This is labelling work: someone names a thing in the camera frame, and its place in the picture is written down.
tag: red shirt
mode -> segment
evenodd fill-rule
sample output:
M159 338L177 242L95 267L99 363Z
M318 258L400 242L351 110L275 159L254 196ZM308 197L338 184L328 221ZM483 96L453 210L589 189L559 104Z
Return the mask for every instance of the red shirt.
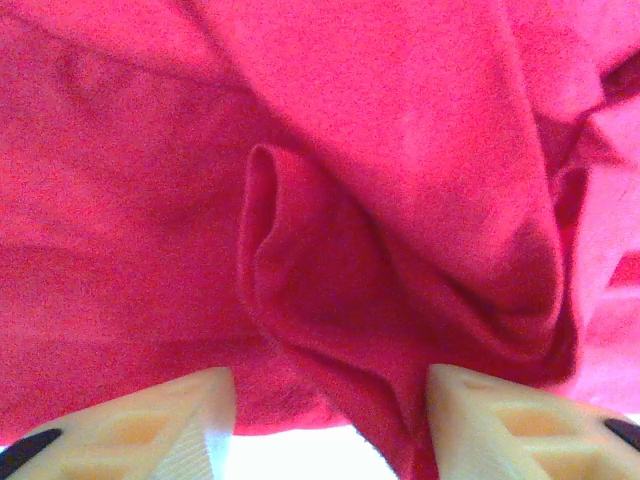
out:
M432 363L640 411L640 7L3 4L1 443L214 365L403 480Z

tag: cream plastic part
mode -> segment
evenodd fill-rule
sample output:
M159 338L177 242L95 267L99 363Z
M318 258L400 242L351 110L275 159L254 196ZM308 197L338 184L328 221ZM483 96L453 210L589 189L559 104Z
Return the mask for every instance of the cream plastic part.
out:
M29 432L63 430L10 480L218 480L235 405L227 368L141 390Z
M441 480L640 480L640 453L603 424L623 415L452 365L427 412Z

